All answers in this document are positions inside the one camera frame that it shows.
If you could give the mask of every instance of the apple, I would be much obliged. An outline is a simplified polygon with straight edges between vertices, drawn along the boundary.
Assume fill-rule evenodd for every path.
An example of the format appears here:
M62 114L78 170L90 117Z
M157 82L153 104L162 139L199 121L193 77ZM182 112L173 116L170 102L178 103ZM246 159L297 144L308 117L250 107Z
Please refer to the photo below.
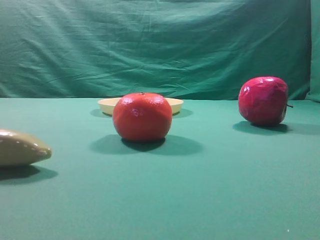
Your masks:
M172 108L165 97L157 93L130 93L115 105L112 114L117 133L127 141L162 140L172 124Z
M274 126L286 116L288 85L279 77L259 76L247 81L238 96L239 112L257 126Z

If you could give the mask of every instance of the green fabric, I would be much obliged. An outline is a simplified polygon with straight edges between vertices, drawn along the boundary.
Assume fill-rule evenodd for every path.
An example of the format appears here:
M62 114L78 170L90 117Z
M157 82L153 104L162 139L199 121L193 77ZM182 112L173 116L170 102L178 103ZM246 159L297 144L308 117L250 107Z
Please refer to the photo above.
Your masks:
M320 2L311 0L312 57L307 99L320 102Z
M161 146L125 145L98 99L0 99L1 127L53 149L0 171L1 240L318 240L320 104L248 124L186 100Z
M0 3L0 97L235 100L272 75L310 86L308 0Z

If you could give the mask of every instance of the fake fruit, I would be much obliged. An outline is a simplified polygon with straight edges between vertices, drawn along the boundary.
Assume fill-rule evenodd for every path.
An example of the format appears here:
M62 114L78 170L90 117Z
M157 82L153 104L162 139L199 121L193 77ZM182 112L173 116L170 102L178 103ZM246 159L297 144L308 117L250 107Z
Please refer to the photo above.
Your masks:
M238 96L240 114L247 121L259 126L281 123L287 113L287 103L288 85L274 76L250 79L242 86Z
M150 142L164 139L172 123L172 108L156 93L130 93L115 105L112 114L117 133L125 140Z
M0 167L27 166L51 158L52 150L39 138L0 129Z

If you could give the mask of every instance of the yellow plate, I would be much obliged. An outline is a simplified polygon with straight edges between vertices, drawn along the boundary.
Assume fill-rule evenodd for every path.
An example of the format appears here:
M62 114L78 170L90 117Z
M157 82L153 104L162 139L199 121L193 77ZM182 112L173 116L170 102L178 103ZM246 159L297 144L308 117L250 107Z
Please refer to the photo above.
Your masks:
M120 99L121 97L105 98L105 99L99 100L98 104L103 113L112 115L112 113L114 112L114 108ZM184 103L183 100L176 99L176 98L167 98L167 97L165 99L168 101L168 103L171 106L172 114L176 114L180 112L182 108L182 104Z

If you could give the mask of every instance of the table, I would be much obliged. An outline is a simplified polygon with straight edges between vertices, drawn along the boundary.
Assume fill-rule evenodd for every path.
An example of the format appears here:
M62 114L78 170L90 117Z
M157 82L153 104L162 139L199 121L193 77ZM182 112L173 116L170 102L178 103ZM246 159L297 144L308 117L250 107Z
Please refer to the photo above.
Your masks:
M320 104L255 127L186 100L162 144L123 142L95 98L0 99L52 158L0 170L1 240L319 240Z

